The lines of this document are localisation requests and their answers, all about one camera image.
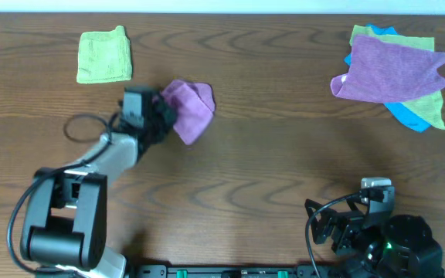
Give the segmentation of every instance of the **purple cloth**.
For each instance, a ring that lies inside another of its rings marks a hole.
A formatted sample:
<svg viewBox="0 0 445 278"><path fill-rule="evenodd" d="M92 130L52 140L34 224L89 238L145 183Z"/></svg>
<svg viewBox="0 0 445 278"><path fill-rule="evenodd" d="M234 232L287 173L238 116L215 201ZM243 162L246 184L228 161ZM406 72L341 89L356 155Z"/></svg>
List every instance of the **purple cloth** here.
<svg viewBox="0 0 445 278"><path fill-rule="evenodd" d="M206 83L173 80L161 95L178 113L173 129L185 144L193 144L214 117L216 103L212 87Z"/></svg>
<svg viewBox="0 0 445 278"><path fill-rule="evenodd" d="M337 97L373 103L414 100L445 87L445 79L437 73L443 64L445 53L358 35L349 72L334 77L331 90Z"/></svg>

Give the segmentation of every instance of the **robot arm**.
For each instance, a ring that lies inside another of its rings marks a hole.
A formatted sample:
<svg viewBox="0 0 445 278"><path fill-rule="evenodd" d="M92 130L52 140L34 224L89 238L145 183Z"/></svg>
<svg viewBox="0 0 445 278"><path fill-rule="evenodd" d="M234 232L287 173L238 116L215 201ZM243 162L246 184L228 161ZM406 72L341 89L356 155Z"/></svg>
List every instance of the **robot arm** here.
<svg viewBox="0 0 445 278"><path fill-rule="evenodd" d="M443 251L432 238L430 227L420 216L391 217L394 197L388 178L363 178L357 196L347 200L350 211L336 212L307 199L305 208L314 242L323 244L331 237L336 255L352 256L339 267L322 271L319 278L444 277ZM357 204L365 205L366 213ZM315 212L323 207L317 220Z"/></svg>
<svg viewBox="0 0 445 278"><path fill-rule="evenodd" d="M99 156L45 179L30 196L20 240L23 259L85 277L123 277L126 259L105 246L107 188L164 139L176 115L145 87L127 88L121 106L119 124L73 164ZM35 179L53 170L41 168ZM76 209L74 219L51 213L64 207Z"/></svg>

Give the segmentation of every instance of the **yellow-green towel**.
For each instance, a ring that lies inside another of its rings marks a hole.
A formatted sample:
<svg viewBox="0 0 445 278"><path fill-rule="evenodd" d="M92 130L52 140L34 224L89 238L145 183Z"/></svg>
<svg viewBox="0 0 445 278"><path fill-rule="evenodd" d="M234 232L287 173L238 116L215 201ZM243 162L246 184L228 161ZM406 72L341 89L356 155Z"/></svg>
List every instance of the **yellow-green towel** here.
<svg viewBox="0 0 445 278"><path fill-rule="evenodd" d="M408 37L398 35L376 35L371 27L363 27L355 25L353 27L352 37L349 44L352 45L356 35L367 35L380 39L383 42L390 42L402 46L413 47L417 49L435 50L435 39L425 37ZM442 93L437 91L430 95L420 97L416 100L402 102L402 104L410 109L418 117L424 119L427 123L435 128L445 130L444 121L442 120Z"/></svg>
<svg viewBox="0 0 445 278"><path fill-rule="evenodd" d="M78 45L78 74L83 84L131 80L130 41L123 26L110 32L85 32Z"/></svg>

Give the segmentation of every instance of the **wood grain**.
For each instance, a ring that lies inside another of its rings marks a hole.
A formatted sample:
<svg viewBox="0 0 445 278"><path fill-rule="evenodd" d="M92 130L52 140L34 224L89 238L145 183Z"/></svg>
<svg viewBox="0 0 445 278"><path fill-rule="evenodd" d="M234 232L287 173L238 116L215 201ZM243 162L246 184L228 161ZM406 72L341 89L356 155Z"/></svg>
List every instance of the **wood grain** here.
<svg viewBox="0 0 445 278"><path fill-rule="evenodd" d="M368 22L434 36L445 51L443 16L0 14L0 276L28 276L9 259L5 228L33 172L87 149L62 136L65 119L108 115L123 86L176 77L213 85L216 118L190 147L171 134L110 189L109 246L173 264L292 265L308 260L306 198L386 176L395 213L422 215L445 252L445 131L417 134L383 105L330 93L348 70L352 26ZM134 79L77 84L80 34L116 25ZM335 259L330 244L314 250Z"/></svg>

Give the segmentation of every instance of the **wire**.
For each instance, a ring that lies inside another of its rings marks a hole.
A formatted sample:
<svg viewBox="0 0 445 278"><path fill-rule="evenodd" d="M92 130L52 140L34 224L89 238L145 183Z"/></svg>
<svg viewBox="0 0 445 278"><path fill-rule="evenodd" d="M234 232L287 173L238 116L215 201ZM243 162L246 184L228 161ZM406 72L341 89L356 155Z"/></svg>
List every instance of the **wire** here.
<svg viewBox="0 0 445 278"><path fill-rule="evenodd" d="M72 117L68 118L68 120L66 120L65 124L63 125L63 135L66 137L66 139L68 139L68 140L70 140L72 142L75 142L75 143L91 143L91 142L98 141L99 140L98 137L87 138L87 139L78 139L78 138L75 138L75 137L70 135L70 132L68 132L68 127L75 120L82 119L82 118L90 118L90 119L98 120L102 124L105 123L105 120L103 118L101 118L101 117L99 117L97 115L94 115L94 114L76 114L76 115L73 115Z"/></svg>
<svg viewBox="0 0 445 278"><path fill-rule="evenodd" d="M312 216L308 219L307 224L305 225L305 241L307 242L308 255L310 256L310 261L312 263L312 266L314 267L315 273L317 274L317 278L321 278L321 274L318 272L317 263L315 263L314 254L312 253L312 246L310 244L310 233L309 233L310 225L312 221L317 217L317 215L319 215L325 209L332 207L333 205L336 205L339 202L343 202L350 198L355 198L355 197L358 197L358 192L337 198L321 206L318 210L314 212L314 214L312 214Z"/></svg>
<svg viewBox="0 0 445 278"><path fill-rule="evenodd" d="M23 204L25 203L25 200L32 194L32 192L34 192L34 190L36 190L36 188L38 188L45 180L49 179L49 178L53 178L56 177L59 174L62 174L64 171L66 170L70 170L70 169L74 169L74 168L79 168L82 167L84 165L90 164L92 161L95 161L98 157L100 157L112 144L113 141L113 134L112 134L112 123L114 122L114 119L116 118L117 114L113 114L113 116L110 119L110 123L106 122L105 119L98 117L97 115L94 114L77 114L72 116L63 126L63 133L65 133L66 136L66 127L70 124L71 121L78 119L78 118L91 118L94 120L98 120L100 121L105 127L106 127L106 134L107 134L107 143L96 153L94 154L92 157L88 158L88 159L84 159L81 162L78 162L76 164L72 164L72 165L67 165L67 166L63 166L61 168L57 168L52 170L51 172L48 172L44 175L42 175L38 180L34 181L28 188L27 190L25 190L25 192L23 193L22 197L20 197L19 201L16 202L15 208L13 209L12 215L9 218L9 222L8 222L8 228L6 231L6 244L8 246L8 251L9 251L9 255L12 257L13 262L20 267L22 270L25 270L28 273L31 274L57 274L57 273L65 273L68 272L66 270L34 270L30 267L28 267L26 264L24 264L16 255L15 253L15 249L13 247L13 241L12 241L12 237L13 237L13 226L15 225L15 220L16 220L16 216L19 213L19 210L22 208Z"/></svg>

